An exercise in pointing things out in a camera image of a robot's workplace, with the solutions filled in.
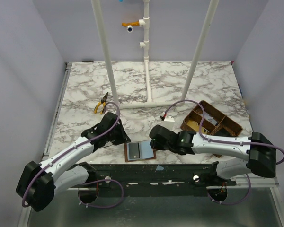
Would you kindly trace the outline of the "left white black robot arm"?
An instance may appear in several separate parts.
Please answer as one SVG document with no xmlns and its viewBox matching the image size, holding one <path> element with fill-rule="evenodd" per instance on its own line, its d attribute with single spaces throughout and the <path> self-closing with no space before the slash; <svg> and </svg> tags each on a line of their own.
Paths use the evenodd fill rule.
<svg viewBox="0 0 284 227">
<path fill-rule="evenodd" d="M 82 158 L 105 147 L 129 142 L 120 120 L 120 114 L 108 112 L 100 123 L 84 130 L 66 149 L 40 163 L 31 161 L 24 167 L 16 186 L 16 193 L 22 198 L 22 207 L 41 211 L 53 200 L 59 189 L 83 184 L 88 179 L 84 167 L 71 170 Z"/>
</svg>

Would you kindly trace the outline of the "brown leather card holder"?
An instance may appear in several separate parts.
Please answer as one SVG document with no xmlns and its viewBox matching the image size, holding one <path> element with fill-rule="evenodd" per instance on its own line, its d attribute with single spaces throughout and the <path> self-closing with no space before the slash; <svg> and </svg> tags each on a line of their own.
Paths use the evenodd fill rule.
<svg viewBox="0 0 284 227">
<path fill-rule="evenodd" d="M 134 142 L 134 143 L 139 143 L 139 147 L 140 147 L 140 159 L 134 159 L 134 160 L 128 159 L 128 144 L 129 143 L 125 143 L 124 144 L 125 162 L 135 162 L 135 161 L 156 159 L 156 152 L 151 148 L 150 142 L 151 142 L 150 140 Z"/>
</svg>

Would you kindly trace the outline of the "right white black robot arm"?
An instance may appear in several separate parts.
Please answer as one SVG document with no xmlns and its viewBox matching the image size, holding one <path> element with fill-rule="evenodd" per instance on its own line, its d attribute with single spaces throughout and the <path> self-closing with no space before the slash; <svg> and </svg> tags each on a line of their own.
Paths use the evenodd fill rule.
<svg viewBox="0 0 284 227">
<path fill-rule="evenodd" d="M 154 150 L 169 150 L 175 154 L 216 154 L 232 159 L 216 165 L 216 176 L 228 180 L 237 175 L 253 173 L 264 178 L 276 176 L 276 146 L 263 134 L 250 137 L 219 137 L 199 132 L 175 133 L 156 125 L 149 133 Z"/>
</svg>

